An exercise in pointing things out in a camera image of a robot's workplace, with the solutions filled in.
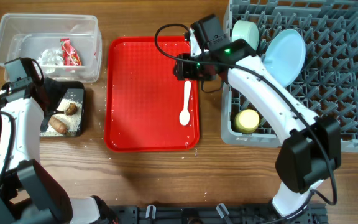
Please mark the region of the yellow plastic cup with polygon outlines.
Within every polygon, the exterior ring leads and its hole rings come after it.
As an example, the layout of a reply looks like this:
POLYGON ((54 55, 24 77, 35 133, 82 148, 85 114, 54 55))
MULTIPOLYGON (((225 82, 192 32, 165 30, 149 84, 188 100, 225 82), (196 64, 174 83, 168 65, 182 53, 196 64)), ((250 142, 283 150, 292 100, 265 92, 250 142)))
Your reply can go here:
POLYGON ((237 131, 243 134, 252 134, 259 126, 260 118, 258 113, 252 109, 240 111, 235 119, 234 126, 237 131))

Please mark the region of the light blue plate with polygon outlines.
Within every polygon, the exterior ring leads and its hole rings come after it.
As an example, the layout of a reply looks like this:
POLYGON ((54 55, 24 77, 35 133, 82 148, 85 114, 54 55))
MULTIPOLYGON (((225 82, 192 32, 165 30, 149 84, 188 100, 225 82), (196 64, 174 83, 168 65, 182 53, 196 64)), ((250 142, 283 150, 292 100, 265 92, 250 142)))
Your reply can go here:
POLYGON ((283 87, 292 84, 300 74, 306 58, 306 44, 294 29, 286 29, 270 42, 263 64, 283 87))

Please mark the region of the white tissue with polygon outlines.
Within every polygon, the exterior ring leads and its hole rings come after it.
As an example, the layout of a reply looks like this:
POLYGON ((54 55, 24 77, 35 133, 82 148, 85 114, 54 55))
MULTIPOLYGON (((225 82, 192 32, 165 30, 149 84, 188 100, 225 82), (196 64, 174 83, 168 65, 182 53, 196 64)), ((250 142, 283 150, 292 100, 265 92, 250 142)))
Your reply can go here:
POLYGON ((46 49, 37 59, 37 62, 40 66, 47 66, 47 68, 42 69, 45 74, 53 73, 56 66, 64 66, 63 50, 59 48, 46 49))

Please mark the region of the brown food scrap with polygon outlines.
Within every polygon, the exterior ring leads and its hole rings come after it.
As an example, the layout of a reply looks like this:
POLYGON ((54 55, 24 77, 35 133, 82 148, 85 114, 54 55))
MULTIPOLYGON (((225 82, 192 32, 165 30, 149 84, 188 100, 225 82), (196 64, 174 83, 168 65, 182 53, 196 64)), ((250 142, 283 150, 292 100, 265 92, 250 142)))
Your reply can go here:
POLYGON ((68 108, 65 110, 67 116, 72 116, 77 112, 78 108, 75 103, 70 103, 68 108))

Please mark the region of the white plastic spoon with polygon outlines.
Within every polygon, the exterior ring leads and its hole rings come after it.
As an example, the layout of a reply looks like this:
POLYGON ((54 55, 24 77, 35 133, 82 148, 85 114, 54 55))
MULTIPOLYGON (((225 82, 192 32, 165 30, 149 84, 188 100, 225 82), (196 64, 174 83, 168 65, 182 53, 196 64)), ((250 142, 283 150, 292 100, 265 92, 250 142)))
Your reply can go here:
POLYGON ((184 84, 183 109, 179 115, 179 121, 182 126, 186 126, 190 122, 190 112, 188 111, 190 93, 191 93, 191 82, 187 80, 184 84))

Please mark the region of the red snack wrapper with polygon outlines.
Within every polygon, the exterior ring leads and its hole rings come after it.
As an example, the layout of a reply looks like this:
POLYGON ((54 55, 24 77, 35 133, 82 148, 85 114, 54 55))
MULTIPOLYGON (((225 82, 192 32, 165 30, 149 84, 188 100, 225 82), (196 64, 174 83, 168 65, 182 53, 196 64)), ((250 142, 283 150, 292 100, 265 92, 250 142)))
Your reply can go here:
POLYGON ((81 66, 81 60, 69 38, 60 39, 63 50, 63 64, 65 66, 81 66))

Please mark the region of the pile of white rice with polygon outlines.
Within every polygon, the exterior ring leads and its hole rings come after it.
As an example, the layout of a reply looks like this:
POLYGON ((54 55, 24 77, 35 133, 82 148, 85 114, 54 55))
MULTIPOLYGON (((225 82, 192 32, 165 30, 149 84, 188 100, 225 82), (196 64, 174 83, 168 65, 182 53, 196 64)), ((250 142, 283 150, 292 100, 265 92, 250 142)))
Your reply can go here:
POLYGON ((40 131, 40 136, 41 137, 76 136, 77 132, 80 130, 80 126, 81 126, 82 104, 79 103, 79 102, 75 102, 73 100, 63 99, 60 102, 57 110, 62 111, 63 113, 55 114, 55 115, 52 115, 52 116, 56 117, 60 121, 63 121, 68 126, 68 132, 66 134, 59 134, 59 133, 56 132, 56 130, 54 130, 49 125, 49 123, 47 123, 46 128, 43 128, 40 131), (70 103, 75 103, 77 108, 78 108, 78 110, 74 115, 67 116, 65 114, 65 110, 68 108, 70 103))

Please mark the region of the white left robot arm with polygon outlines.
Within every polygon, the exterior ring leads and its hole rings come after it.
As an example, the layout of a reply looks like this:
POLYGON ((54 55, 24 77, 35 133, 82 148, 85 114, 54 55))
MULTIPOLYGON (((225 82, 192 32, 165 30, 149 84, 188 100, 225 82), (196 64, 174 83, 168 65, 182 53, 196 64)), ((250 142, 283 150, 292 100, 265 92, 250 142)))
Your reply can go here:
POLYGON ((51 109, 38 62, 6 62, 0 92, 0 223, 119 223, 97 196, 70 198, 40 164, 40 129, 51 109))

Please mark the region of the green bowl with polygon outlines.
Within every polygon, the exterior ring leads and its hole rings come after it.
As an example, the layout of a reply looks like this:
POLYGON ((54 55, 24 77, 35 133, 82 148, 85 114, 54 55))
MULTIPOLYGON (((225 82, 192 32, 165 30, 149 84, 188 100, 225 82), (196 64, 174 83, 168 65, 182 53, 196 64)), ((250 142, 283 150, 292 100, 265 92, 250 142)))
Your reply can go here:
POLYGON ((238 39, 246 41, 254 50, 259 45, 259 30, 257 25, 249 21, 237 21, 232 29, 231 41, 238 39))

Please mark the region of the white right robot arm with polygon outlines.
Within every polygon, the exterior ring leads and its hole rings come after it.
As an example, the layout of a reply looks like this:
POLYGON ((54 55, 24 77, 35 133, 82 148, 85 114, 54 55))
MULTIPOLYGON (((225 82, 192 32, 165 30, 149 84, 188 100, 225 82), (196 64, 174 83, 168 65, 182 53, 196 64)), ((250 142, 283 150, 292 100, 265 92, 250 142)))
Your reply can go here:
POLYGON ((299 214, 341 165, 339 122, 318 116, 287 90, 305 62, 302 36, 294 29, 282 31, 261 58, 254 23, 241 29, 239 37, 229 37, 218 18, 209 15, 187 27, 185 39, 191 51, 175 57, 174 75, 199 81, 220 76, 251 102, 281 143, 275 163, 281 184, 272 205, 281 218, 299 214))

